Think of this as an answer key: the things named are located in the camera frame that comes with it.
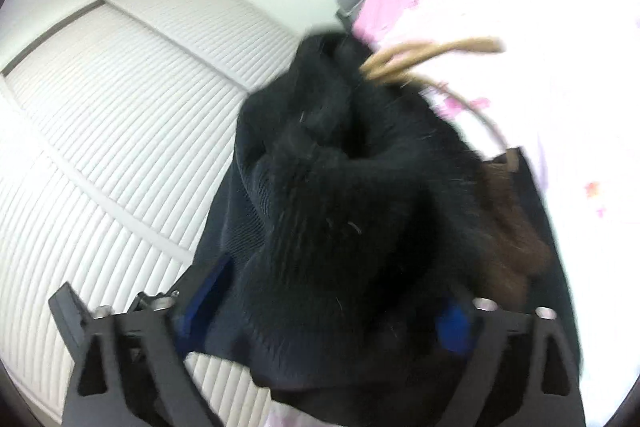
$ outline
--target black fabric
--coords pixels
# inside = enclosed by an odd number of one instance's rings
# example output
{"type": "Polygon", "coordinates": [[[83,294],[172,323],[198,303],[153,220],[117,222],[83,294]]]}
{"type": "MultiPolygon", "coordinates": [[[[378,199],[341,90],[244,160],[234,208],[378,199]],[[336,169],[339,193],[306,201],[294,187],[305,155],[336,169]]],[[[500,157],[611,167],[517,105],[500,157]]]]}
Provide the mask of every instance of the black fabric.
{"type": "MultiPolygon", "coordinates": [[[[452,286],[477,294],[482,164],[419,92],[364,81],[369,53],[311,36],[246,100],[190,269],[232,257],[206,351],[249,367],[274,399],[340,425],[425,426],[465,366],[437,344],[434,318],[452,286]]],[[[524,161],[514,182],[553,246],[524,161]]],[[[557,253],[532,282],[527,307],[540,305],[558,311],[578,359],[557,253]]]]}

